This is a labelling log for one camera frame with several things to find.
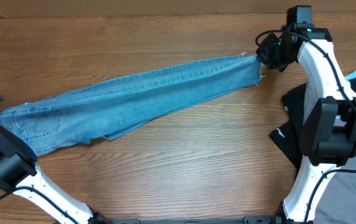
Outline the light blue denim jeans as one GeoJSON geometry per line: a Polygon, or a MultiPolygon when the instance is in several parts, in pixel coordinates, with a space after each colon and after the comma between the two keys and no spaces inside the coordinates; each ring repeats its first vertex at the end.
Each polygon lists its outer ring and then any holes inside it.
{"type": "Polygon", "coordinates": [[[116,139],[152,119],[260,82],[254,56],[198,60],[106,80],[0,111],[0,125],[39,156],[116,139]]]}

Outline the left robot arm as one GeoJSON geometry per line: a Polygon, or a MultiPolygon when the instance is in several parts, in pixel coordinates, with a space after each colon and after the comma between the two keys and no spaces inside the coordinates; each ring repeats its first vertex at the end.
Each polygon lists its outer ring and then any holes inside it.
{"type": "Polygon", "coordinates": [[[37,205],[57,223],[110,223],[101,213],[74,199],[48,178],[31,148],[1,125],[0,190],[4,191],[0,200],[11,194],[18,195],[37,205]]]}

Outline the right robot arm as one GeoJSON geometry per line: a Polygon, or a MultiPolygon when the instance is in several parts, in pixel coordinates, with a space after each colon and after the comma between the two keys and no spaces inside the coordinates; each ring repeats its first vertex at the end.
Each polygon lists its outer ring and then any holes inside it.
{"type": "Polygon", "coordinates": [[[307,74],[303,127],[299,138],[301,165],[289,195],[272,216],[244,218],[244,223],[312,223],[331,178],[356,156],[356,93],[335,59],[332,37],[312,23],[312,8],[291,7],[286,25],[262,32],[258,60],[279,72],[293,62],[307,74]]]}

